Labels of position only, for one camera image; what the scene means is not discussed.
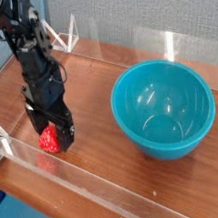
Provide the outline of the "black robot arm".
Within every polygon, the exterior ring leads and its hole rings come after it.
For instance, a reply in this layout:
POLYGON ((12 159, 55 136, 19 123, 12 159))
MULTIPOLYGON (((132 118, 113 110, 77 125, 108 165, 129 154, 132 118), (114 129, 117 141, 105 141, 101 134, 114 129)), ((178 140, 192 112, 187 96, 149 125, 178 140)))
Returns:
POLYGON ((54 125, 61 150, 74 142, 74 122, 64 103, 64 66, 52 57, 50 36, 30 0, 0 0, 0 40, 10 47, 22 68, 28 118, 36 132, 54 125))

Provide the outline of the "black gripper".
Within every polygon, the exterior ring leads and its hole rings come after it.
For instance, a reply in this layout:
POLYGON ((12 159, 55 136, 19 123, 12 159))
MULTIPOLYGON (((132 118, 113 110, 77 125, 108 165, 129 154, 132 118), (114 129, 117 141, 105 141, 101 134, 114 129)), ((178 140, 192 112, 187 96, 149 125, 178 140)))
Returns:
POLYGON ((75 139, 75 126, 62 99, 67 79, 61 76, 63 68, 58 61, 47 62, 42 68, 24 68, 22 73, 27 86, 21 91, 25 96, 26 113, 37 134, 41 134, 51 121, 61 150, 67 151, 75 139))

